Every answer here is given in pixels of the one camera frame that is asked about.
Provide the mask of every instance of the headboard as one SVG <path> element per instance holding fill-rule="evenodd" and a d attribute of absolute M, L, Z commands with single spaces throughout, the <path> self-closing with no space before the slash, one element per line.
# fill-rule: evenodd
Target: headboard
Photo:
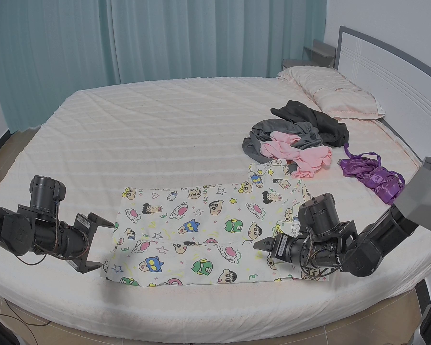
<path fill-rule="evenodd" d="M 431 156 L 431 67 L 341 26 L 335 68 L 377 99 L 390 128 L 420 159 Z"/>

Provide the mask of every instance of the curtain fold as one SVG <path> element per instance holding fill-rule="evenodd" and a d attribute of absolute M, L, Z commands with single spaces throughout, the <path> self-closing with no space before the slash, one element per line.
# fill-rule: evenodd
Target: curtain fold
<path fill-rule="evenodd" d="M 80 89 L 276 76 L 325 14 L 326 0 L 0 0 L 0 102 L 15 131 Z"/>

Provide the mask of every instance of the tile floor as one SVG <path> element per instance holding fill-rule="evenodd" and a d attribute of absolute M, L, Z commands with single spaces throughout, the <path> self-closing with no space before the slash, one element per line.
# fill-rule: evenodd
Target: tile floor
<path fill-rule="evenodd" d="M 17 155 L 32 139 L 37 130 L 18 132 L 0 149 L 0 182 L 13 164 Z M 46 320 L 25 312 L 13 304 L 13 309 L 29 323 L 45 323 Z M 0 298 L 0 314 L 16 318 L 16 315 Z M 22 336 L 29 344 L 34 345 L 30 331 L 19 321 L 10 317 L 1 317 L 13 331 Z M 374 306 L 353 316 L 314 328 L 302 333 L 274 339 L 265 339 L 236 343 L 242 345 L 383 345 L 390 343 L 400 345 L 406 343 L 418 326 L 421 318 L 418 299 L 414 290 L 395 298 L 383 300 Z M 110 338 L 94 335 L 51 323 L 44 327 L 31 327 L 39 345 L 152 345 L 143 341 Z"/>

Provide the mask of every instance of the mattress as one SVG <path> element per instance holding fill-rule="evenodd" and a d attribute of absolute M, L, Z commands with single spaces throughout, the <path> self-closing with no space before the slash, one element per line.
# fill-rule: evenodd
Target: mattress
<path fill-rule="evenodd" d="M 241 142 L 270 108 L 297 100 L 317 109 L 293 82 L 273 78 L 180 79 L 76 92 L 42 125 L 0 184 L 0 205 L 28 204 L 34 175 L 67 187 L 60 218 L 94 212 L 115 221 L 121 192 L 241 182 L 251 160 Z M 345 120 L 350 151 L 374 151 L 410 179 L 418 165 L 377 121 Z M 329 169 L 307 179 L 317 196 L 333 193 L 341 221 L 358 231 L 386 205 L 344 178 L 333 149 Z M 103 262 L 112 230 L 99 228 L 89 260 Z M 28 262 L 40 258 L 28 253 Z M 335 273 L 331 282 L 293 280 L 233 285 L 131 287 L 100 270 L 82 275 L 48 257 L 26 266 L 0 248 L 0 295 L 65 326 L 106 336 L 170 343 L 226 343 L 283 336 L 352 315 L 410 290 L 431 272 L 431 232 L 419 227 L 371 276 Z"/>

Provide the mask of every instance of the purple strap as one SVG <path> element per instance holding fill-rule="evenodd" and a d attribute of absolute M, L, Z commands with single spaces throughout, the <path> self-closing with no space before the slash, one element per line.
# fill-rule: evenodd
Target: purple strap
<path fill-rule="evenodd" d="M 366 187 L 372 189 L 386 204 L 392 204 L 405 187 L 405 180 L 396 171 L 388 171 L 381 166 L 381 157 L 375 152 L 352 155 L 345 143 L 345 153 L 349 159 L 338 163 L 346 177 L 356 177 Z M 377 156 L 377 160 L 363 157 L 363 155 Z"/>

